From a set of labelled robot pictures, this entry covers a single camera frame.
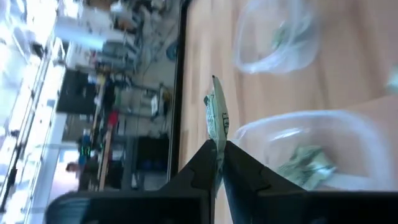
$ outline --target plastic container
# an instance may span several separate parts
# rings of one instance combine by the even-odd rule
[[[238,21],[234,62],[246,73],[287,73],[315,58],[320,30],[304,0],[252,0]]]
[[[249,123],[232,140],[272,170],[297,146],[322,146],[336,171],[316,190],[395,190],[389,144],[364,118],[346,111],[304,111]]]

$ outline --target green banknote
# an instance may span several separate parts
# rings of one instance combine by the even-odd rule
[[[207,131],[210,139],[217,146],[217,165],[215,175],[216,193],[222,181],[222,166],[224,162],[224,150],[229,128],[229,116],[226,108],[223,88],[217,77],[213,76],[213,91],[205,97]]]
[[[315,189],[335,171],[335,165],[320,146],[297,147],[277,173],[305,190]]]

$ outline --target wooden table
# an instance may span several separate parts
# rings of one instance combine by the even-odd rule
[[[242,125],[275,114],[345,108],[384,96],[398,62],[395,0],[313,0],[322,25],[315,61],[285,75],[247,75],[233,65],[233,40],[247,0],[191,3],[183,81],[180,167],[207,139],[203,97],[220,78],[229,111],[229,137]],[[215,223],[231,223],[224,189]]]

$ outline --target cash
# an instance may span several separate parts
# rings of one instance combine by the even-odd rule
[[[335,171],[335,165],[320,146],[297,147],[277,173],[305,190],[315,189]]]
[[[224,150],[229,128],[229,116],[225,103],[223,88],[217,77],[213,76],[213,91],[204,99],[206,105],[207,131],[210,139],[217,147],[215,192],[217,193],[222,182],[222,166]]]

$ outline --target white wall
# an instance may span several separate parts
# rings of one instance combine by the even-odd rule
[[[47,144],[61,144],[66,121],[66,114],[56,114],[51,127],[50,140]],[[49,202],[58,153],[58,150],[45,150],[31,208],[45,208]],[[43,220],[44,211],[43,213],[31,213],[27,218],[27,223],[39,224],[43,223]]]

